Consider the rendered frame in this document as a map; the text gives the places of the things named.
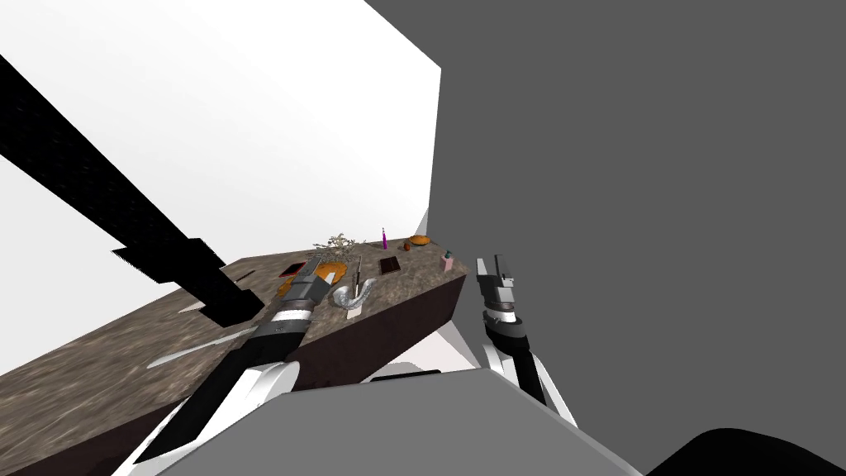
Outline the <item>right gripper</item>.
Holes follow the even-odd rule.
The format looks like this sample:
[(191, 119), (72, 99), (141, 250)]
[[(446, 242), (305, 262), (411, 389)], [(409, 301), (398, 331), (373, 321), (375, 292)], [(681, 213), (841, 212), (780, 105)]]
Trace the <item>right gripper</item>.
[(488, 274), (484, 259), (475, 260), (475, 274), (484, 306), (495, 312), (514, 312), (514, 277), (503, 255), (494, 255), (497, 274)]

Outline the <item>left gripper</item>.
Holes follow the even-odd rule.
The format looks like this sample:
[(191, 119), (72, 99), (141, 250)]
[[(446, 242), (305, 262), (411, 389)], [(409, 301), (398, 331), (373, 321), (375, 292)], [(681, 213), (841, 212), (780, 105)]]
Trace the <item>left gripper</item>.
[(318, 274), (298, 274), (287, 290), (287, 308), (315, 308), (329, 292), (331, 283)]

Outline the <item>silver crumpled bowl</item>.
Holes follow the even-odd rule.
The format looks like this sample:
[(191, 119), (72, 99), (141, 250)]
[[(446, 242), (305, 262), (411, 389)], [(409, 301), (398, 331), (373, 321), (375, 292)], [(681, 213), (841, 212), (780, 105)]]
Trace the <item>silver crumpled bowl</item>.
[(366, 279), (360, 292), (355, 297), (353, 296), (354, 290), (351, 287), (343, 286), (337, 288), (337, 290), (332, 293), (333, 302), (345, 310), (357, 309), (367, 300), (369, 294), (373, 291), (376, 282), (376, 278)]

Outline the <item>dry twig plant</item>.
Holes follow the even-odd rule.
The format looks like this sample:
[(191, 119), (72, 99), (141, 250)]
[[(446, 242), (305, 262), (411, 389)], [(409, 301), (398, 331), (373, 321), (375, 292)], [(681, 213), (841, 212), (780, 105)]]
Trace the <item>dry twig plant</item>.
[(339, 233), (337, 236), (331, 236), (325, 244), (315, 243), (313, 246), (315, 253), (320, 255), (323, 261), (344, 262), (351, 256), (357, 245), (362, 245), (362, 242)]

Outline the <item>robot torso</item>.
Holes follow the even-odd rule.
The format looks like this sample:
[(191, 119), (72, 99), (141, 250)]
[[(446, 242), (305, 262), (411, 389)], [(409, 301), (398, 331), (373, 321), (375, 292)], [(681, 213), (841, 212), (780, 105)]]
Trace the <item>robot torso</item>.
[(160, 476), (640, 476), (489, 369), (285, 393)]

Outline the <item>brown marbled table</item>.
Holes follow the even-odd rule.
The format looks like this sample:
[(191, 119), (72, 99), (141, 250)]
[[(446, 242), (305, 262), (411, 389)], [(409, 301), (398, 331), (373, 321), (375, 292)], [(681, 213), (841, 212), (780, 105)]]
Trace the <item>brown marbled table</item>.
[[(363, 278), (376, 278), (361, 313), (327, 297), (291, 360), (296, 390), (364, 381), (451, 319), (468, 266), (444, 272), (445, 250), (357, 246)], [(381, 275), (396, 256), (401, 269)], [(129, 453), (240, 346), (244, 326), (219, 327), (177, 290), (0, 377), (0, 476), (111, 476)]]

